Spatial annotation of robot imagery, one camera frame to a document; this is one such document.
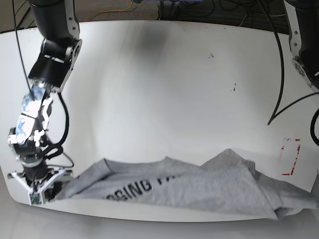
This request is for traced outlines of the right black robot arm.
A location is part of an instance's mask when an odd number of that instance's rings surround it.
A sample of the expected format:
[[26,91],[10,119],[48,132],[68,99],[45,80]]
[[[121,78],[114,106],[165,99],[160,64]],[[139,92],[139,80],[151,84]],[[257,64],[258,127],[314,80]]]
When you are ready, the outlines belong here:
[[[82,40],[72,0],[30,0],[35,24],[43,36],[40,54],[26,76],[28,94],[16,127],[10,129],[8,144],[23,166],[28,183],[52,175],[47,160],[63,153],[69,131],[69,114],[61,92],[79,55]],[[65,112],[65,130],[57,143],[47,135],[53,93]]]

